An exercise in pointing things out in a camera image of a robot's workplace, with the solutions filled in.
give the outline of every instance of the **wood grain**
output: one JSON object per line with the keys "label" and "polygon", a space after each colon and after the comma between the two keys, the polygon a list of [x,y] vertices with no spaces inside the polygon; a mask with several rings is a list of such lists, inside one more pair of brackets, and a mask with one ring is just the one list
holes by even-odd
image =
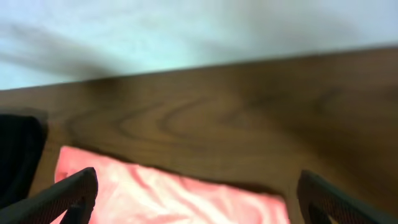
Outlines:
{"label": "wood grain", "polygon": [[31,194],[62,145],[254,191],[292,223],[302,169],[398,214],[398,49],[379,49],[2,91],[49,137]]}

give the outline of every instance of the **wooden table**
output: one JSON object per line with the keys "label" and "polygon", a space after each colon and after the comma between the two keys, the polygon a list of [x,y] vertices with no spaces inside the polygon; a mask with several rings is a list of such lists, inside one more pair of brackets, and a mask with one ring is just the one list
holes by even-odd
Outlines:
{"label": "wooden table", "polygon": [[48,120],[31,194],[72,145],[280,192],[292,223],[302,169],[398,214],[398,49],[9,90],[0,105]]}

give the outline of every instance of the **wood grain pattern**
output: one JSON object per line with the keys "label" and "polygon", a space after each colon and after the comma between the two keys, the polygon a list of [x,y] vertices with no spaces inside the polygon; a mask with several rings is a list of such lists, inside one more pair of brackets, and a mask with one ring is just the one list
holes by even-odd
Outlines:
{"label": "wood grain pattern", "polygon": [[31,194],[62,145],[295,197],[302,169],[398,214],[398,49],[201,68],[2,91],[41,114],[49,138]]}

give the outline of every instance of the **pink cloth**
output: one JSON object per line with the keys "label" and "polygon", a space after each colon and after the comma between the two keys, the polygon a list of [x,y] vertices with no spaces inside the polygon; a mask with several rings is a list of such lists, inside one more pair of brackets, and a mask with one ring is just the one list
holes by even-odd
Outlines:
{"label": "pink cloth", "polygon": [[61,148],[55,181],[86,167],[95,168],[99,185],[90,224],[289,223],[279,197],[209,184],[73,147]]}

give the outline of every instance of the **black fabric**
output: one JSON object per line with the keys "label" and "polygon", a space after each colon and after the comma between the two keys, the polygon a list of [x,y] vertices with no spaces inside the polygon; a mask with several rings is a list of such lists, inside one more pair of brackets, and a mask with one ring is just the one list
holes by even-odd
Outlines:
{"label": "black fabric", "polygon": [[0,114],[0,209],[27,197],[44,142],[34,117]]}

